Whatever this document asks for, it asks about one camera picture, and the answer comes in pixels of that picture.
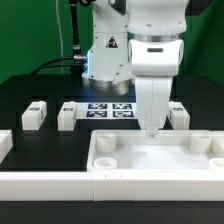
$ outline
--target small white block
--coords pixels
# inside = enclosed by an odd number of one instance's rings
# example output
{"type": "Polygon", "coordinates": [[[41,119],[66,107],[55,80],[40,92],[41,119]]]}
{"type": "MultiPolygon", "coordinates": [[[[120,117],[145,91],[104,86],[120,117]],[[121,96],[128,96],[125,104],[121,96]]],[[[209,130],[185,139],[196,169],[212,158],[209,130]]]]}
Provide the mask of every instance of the small white block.
{"type": "Polygon", "coordinates": [[[65,102],[58,114],[58,131],[73,131],[78,103],[65,102]]]}
{"type": "Polygon", "coordinates": [[[169,102],[168,118],[174,130],[189,130],[190,115],[180,102],[169,102]]]}
{"type": "Polygon", "coordinates": [[[47,104],[44,101],[32,102],[22,115],[23,130],[39,130],[47,115],[47,104]]]}
{"type": "Polygon", "coordinates": [[[0,130],[0,164],[12,148],[12,132],[0,130]]]}

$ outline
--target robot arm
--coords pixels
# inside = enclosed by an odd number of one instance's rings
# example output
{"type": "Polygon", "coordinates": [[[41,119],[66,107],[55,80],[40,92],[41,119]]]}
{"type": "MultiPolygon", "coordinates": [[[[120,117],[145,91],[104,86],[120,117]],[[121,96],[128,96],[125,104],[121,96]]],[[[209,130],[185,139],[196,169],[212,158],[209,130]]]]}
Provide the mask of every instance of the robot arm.
{"type": "Polygon", "coordinates": [[[129,60],[137,118],[153,137],[165,124],[173,76],[178,74],[189,0],[128,0],[129,60]]]}

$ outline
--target green backdrop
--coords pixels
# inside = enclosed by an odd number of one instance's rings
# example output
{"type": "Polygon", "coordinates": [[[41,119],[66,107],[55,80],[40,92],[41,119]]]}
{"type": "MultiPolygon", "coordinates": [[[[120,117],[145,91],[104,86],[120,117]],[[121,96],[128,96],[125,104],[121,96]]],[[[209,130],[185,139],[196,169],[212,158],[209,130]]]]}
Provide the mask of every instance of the green backdrop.
{"type": "MultiPolygon", "coordinates": [[[[68,0],[60,1],[65,55],[72,52],[68,0]]],[[[81,47],[92,43],[90,9],[78,8],[81,47]]],[[[224,86],[224,1],[214,0],[200,16],[187,18],[185,54],[180,73],[204,75],[224,86]]],[[[40,64],[60,57],[55,0],[0,0],[0,83],[27,74],[40,64]]],[[[45,73],[60,73],[59,69],[45,73]]]]}

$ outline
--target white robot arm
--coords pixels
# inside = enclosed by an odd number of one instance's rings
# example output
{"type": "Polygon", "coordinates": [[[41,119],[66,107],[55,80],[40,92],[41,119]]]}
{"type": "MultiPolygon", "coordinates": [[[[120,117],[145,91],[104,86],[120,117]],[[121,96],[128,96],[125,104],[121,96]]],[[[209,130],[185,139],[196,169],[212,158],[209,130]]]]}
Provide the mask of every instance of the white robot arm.
{"type": "Polygon", "coordinates": [[[87,84],[110,87],[133,79],[137,118],[155,136],[164,126],[173,76],[178,74],[189,0],[96,0],[87,84]]]}
{"type": "Polygon", "coordinates": [[[137,117],[153,137],[164,126],[173,76],[178,74],[189,0],[128,0],[129,59],[137,117]]]}

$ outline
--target black table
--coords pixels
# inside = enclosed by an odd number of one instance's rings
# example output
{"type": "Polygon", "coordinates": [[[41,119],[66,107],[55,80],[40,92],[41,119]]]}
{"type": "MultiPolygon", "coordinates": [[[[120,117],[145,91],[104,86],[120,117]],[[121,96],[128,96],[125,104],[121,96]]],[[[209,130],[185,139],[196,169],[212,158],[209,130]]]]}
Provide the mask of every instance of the black table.
{"type": "MultiPolygon", "coordinates": [[[[171,100],[181,101],[194,130],[224,129],[224,89],[201,76],[174,79],[171,100]]],[[[135,102],[132,86],[123,96],[83,86],[77,77],[19,75],[0,85],[0,129],[13,131],[14,147],[0,165],[7,171],[86,171],[91,132],[139,129],[136,120],[78,120],[73,132],[57,131],[65,101],[135,102]],[[32,101],[47,102],[39,131],[22,131],[21,115],[32,101]]],[[[165,129],[170,129],[169,122],[165,129]]],[[[223,223],[224,202],[0,202],[1,223],[223,223]]]]}

